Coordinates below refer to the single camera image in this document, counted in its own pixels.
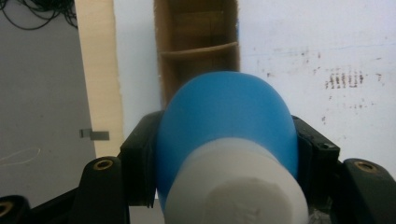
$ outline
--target black cable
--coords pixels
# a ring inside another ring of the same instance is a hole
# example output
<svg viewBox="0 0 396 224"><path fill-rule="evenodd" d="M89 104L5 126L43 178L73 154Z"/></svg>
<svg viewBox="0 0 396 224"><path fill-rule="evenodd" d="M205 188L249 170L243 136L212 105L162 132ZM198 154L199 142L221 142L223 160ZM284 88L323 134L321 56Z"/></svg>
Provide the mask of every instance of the black cable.
<svg viewBox="0 0 396 224"><path fill-rule="evenodd" d="M0 10L3 11L6 19L14 26L22 30L37 30L47 25L53 19L57 18L60 14L64 14L66 22L75 28L77 25L77 15L74 11L74 0L17 0L22 5L28 7L28 9L39 19L45 22L37 27L26 28L15 23L8 14L4 11L8 0L0 0ZM43 13L51 12L48 17L44 16Z"/></svg>

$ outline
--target wooden panel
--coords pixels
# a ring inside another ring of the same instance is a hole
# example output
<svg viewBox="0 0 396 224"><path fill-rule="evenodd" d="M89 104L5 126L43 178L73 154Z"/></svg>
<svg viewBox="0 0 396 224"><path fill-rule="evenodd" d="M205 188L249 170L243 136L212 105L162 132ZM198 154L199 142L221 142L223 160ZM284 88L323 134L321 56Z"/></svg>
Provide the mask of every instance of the wooden panel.
<svg viewBox="0 0 396 224"><path fill-rule="evenodd" d="M124 138L113 1L77 0L76 9L92 129L110 133L94 142L96 157L117 155Z"/></svg>

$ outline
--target white surface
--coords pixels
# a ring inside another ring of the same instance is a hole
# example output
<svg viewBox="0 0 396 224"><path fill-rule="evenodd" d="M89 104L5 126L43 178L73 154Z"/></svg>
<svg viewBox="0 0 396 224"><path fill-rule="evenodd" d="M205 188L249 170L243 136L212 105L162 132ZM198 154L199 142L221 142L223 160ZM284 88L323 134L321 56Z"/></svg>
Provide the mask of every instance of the white surface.
<svg viewBox="0 0 396 224"><path fill-rule="evenodd" d="M161 107L152 1L115 0L115 15L128 136ZM342 160L396 176L395 1L240 0L239 43L242 72L268 81Z"/></svg>
<svg viewBox="0 0 396 224"><path fill-rule="evenodd" d="M172 224L308 222L293 176L268 150L240 138L221 138L191 153L169 191L164 216Z"/></svg>

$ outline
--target gray wall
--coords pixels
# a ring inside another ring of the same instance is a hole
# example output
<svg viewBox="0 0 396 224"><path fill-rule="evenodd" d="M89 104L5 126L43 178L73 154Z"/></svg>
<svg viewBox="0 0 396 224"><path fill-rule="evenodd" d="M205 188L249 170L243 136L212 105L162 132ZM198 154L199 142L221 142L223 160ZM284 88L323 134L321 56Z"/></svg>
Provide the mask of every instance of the gray wall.
<svg viewBox="0 0 396 224"><path fill-rule="evenodd" d="M42 23L17 1L6 12L25 26ZM60 16L39 30L12 26L0 11L0 197L37 206L78 185L95 158L78 30Z"/></svg>

